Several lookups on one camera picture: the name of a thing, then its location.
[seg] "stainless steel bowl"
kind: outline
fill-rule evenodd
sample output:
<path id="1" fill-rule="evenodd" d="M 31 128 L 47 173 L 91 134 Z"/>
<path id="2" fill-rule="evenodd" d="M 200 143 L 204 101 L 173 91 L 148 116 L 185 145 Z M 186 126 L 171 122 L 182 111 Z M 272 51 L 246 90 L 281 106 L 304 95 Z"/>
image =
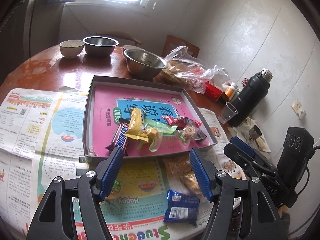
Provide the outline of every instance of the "stainless steel bowl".
<path id="1" fill-rule="evenodd" d="M 91 36 L 83 39 L 84 49 L 88 55 L 96 57 L 110 56 L 119 42 L 108 37 Z"/>
<path id="2" fill-rule="evenodd" d="M 152 79 L 168 67 L 163 58 L 145 50 L 126 49 L 124 54 L 129 72 L 139 79 Z"/>

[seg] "window sill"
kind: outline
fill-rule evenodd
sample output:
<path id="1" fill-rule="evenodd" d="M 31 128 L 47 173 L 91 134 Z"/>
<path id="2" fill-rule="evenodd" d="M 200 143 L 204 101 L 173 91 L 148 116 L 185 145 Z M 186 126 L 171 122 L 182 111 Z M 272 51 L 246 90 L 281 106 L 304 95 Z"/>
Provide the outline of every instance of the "window sill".
<path id="1" fill-rule="evenodd" d="M 146 16 L 149 16 L 147 10 L 143 7 L 135 6 L 132 4 L 126 4 L 115 1 L 106 1 L 106 0 L 77 0 L 75 2 L 65 3 L 67 6 L 79 6 L 79 5 L 90 5 L 90 6 L 105 6 L 109 8 L 118 8 L 122 10 L 127 10 L 131 12 L 140 13 Z"/>

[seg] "silver bolt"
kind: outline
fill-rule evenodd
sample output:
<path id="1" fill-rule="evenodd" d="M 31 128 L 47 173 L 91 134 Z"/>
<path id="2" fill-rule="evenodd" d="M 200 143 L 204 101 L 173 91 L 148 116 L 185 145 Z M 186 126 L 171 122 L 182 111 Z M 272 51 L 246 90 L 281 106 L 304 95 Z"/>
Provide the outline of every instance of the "silver bolt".
<path id="1" fill-rule="evenodd" d="M 225 177 L 227 175 L 224 171 L 218 171 L 217 174 L 219 177 Z"/>
<path id="2" fill-rule="evenodd" d="M 254 182 L 254 183 L 259 183 L 260 182 L 260 179 L 257 178 L 257 177 L 252 177 L 251 179 L 252 179 L 252 182 Z"/>
<path id="3" fill-rule="evenodd" d="M 61 181 L 61 177 L 55 177 L 54 179 L 53 179 L 53 182 L 54 183 L 59 183 Z"/>
<path id="4" fill-rule="evenodd" d="M 94 171 L 88 171 L 87 173 L 86 173 L 86 175 L 87 175 L 87 177 L 93 177 L 94 175 L 95 175 L 96 173 L 94 172 Z"/>

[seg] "black thermos bottle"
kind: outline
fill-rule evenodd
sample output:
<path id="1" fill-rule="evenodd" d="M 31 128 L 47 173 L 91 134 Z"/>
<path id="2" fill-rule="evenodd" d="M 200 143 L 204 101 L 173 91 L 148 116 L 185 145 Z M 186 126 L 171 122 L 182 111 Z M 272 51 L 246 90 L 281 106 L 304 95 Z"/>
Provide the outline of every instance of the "black thermos bottle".
<path id="1" fill-rule="evenodd" d="M 238 110 L 238 114 L 228 121 L 229 125 L 237 127 L 248 117 L 267 95 L 271 79 L 271 72 L 265 68 L 249 79 L 240 94 L 231 101 L 231 104 Z"/>

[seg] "table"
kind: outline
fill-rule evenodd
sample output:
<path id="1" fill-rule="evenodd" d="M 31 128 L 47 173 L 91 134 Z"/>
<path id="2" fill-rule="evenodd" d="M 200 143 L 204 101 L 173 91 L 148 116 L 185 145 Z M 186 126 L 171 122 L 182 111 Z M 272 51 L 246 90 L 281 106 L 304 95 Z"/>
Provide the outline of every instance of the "table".
<path id="1" fill-rule="evenodd" d="M 0 87 L 0 102 L 14 88 L 58 91 L 60 87 L 68 86 L 87 91 L 94 75 L 134 78 L 127 70 L 121 47 L 116 47 L 106 58 L 89 57 L 83 51 L 74 59 L 65 59 L 57 45 L 31 57 L 10 73 Z M 156 76 L 153 82 L 167 84 L 161 75 Z M 188 93 L 198 107 L 219 113 L 224 105 L 205 95 L 193 91 Z M 223 128 L 228 135 L 227 127 Z"/>

